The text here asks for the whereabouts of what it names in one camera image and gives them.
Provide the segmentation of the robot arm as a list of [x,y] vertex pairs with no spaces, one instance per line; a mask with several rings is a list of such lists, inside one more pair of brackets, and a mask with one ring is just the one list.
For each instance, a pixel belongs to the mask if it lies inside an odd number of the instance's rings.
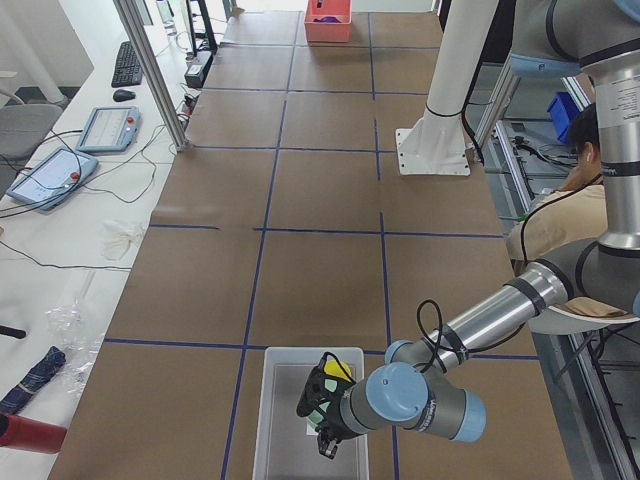
[[473,442],[486,410],[446,372],[493,346],[546,308],[583,296],[639,310],[639,5],[635,1],[520,1],[510,66],[519,76],[585,73],[595,84],[608,227],[532,261],[518,277],[415,342],[397,341],[385,363],[360,381],[325,388],[315,367],[297,406],[317,433],[321,455],[389,425]]

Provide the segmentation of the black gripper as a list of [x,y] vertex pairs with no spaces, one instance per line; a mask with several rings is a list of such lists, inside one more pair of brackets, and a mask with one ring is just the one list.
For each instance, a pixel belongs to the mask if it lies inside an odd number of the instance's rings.
[[346,426],[342,420],[324,420],[315,427],[319,453],[325,458],[334,458],[338,444],[346,438]]

